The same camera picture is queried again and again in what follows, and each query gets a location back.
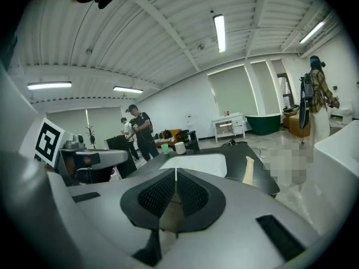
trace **floor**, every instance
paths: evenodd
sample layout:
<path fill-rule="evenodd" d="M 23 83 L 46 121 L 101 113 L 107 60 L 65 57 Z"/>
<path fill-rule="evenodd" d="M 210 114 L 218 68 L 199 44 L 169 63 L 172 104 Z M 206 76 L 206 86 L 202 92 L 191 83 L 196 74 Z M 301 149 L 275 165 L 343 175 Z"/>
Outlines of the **floor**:
<path fill-rule="evenodd" d="M 331 134 L 344 127 L 336 119 L 331 119 L 330 125 Z M 215 139 L 202 140 L 199 141 L 199 145 L 201 149 L 207 149 L 218 147 L 229 140 L 231 138 L 221 138 L 218 143 Z M 309 137 L 305 137 L 304 144 L 301 145 L 302 138 L 289 133 L 288 129 L 281 128 L 280 131 L 266 136 L 256 136 L 249 132 L 245 138 L 240 136 L 234 140 L 236 142 L 246 141 L 264 166 L 270 170 L 270 175 L 277 181 L 280 188 L 275 199 L 302 216 L 314 227 L 300 194 L 306 180 L 306 171 L 313 163 L 313 151 L 309 144 Z M 146 161 L 141 155 L 140 160 L 135 162 L 137 168 L 145 163 Z M 117 179 L 118 176 L 115 175 L 111 180 Z"/>

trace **box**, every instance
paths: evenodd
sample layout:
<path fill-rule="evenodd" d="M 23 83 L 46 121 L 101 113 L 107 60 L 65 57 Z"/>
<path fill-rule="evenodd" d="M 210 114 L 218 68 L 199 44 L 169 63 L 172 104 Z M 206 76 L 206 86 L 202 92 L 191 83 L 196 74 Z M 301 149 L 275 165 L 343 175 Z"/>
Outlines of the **box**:
<path fill-rule="evenodd" d="M 289 132 L 297 137 L 310 135 L 310 121 L 304 129 L 299 128 L 299 114 L 289 117 Z"/>
<path fill-rule="evenodd" d="M 293 115 L 296 115 L 297 113 L 298 113 L 298 111 L 283 113 L 284 114 L 283 127 L 289 128 L 289 118 Z"/>

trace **corrugated metal ceiling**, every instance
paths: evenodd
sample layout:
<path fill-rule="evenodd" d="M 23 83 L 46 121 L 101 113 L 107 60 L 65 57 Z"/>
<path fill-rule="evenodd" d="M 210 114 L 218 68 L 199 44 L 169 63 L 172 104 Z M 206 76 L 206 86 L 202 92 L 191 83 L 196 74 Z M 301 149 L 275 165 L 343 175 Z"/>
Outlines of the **corrugated metal ceiling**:
<path fill-rule="evenodd" d="M 94 2 L 33 0 L 17 31 L 18 44 L 11 63 L 24 74 L 17 74 L 14 80 L 26 98 L 33 103 L 88 97 L 135 99 L 139 96 L 123 97 L 112 90 L 113 86 L 139 87 L 144 95 L 167 86 L 174 78 L 196 73 L 195 65 L 201 70 L 233 57 L 250 57 L 253 50 L 256 55 L 272 49 L 304 52 L 299 39 L 330 12 L 317 0 L 148 0 L 176 31 L 186 47 L 183 49 L 149 9 L 137 3 L 114 0 L 99 10 Z M 256 25 L 258 11 L 260 21 Z M 219 13 L 225 16 L 225 53 L 218 53 L 213 24 L 213 16 Z M 57 67 L 57 73 L 63 73 L 57 77 L 44 75 L 43 65 Z M 27 69 L 33 66 L 39 66 L 36 75 L 27 77 Z M 128 79 L 106 80 L 98 72 L 77 76 L 63 66 L 118 71 Z M 26 88 L 28 82 L 50 80 L 69 80 L 73 87 L 36 92 Z"/>

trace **green cup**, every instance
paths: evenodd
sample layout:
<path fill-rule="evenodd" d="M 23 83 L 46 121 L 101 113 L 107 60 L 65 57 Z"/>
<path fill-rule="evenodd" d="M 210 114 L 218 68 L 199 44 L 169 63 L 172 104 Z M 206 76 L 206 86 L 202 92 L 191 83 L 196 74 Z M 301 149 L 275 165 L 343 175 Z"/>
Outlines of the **green cup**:
<path fill-rule="evenodd" d="M 168 155 L 168 154 L 169 154 L 169 151 L 168 151 L 168 143 L 164 143 L 163 145 L 161 145 L 161 148 L 162 148 L 162 152 L 163 152 L 165 155 Z"/>

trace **person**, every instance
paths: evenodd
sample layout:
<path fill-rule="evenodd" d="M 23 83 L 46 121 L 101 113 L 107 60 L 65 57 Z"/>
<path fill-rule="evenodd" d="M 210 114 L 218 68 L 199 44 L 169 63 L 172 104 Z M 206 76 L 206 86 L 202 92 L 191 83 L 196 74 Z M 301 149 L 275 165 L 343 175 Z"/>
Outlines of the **person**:
<path fill-rule="evenodd" d="M 139 158 L 139 155 L 137 154 L 137 151 L 135 150 L 135 147 L 134 147 L 134 138 L 130 137 L 132 126 L 131 126 L 130 122 L 127 121 L 126 118 L 122 118 L 121 123 L 123 123 L 123 132 L 125 134 L 125 137 L 127 138 L 128 149 L 130 150 L 131 154 L 134 156 L 135 160 L 138 161 L 140 158 Z"/>
<path fill-rule="evenodd" d="M 159 155 L 151 134 L 152 125 L 150 117 L 145 112 L 141 113 L 136 105 L 130 105 L 128 111 L 134 116 L 130 121 L 132 133 L 129 138 L 136 134 L 139 150 L 144 159 L 149 161 L 151 159 L 150 155 L 153 158 Z"/>
<path fill-rule="evenodd" d="M 310 77 L 314 90 L 313 98 L 309 105 L 310 117 L 310 141 L 314 145 L 329 137 L 330 125 L 329 117 L 326 112 L 326 104 L 330 107 L 339 108 L 339 101 L 333 96 L 325 81 L 322 63 L 318 56 L 310 57 Z"/>

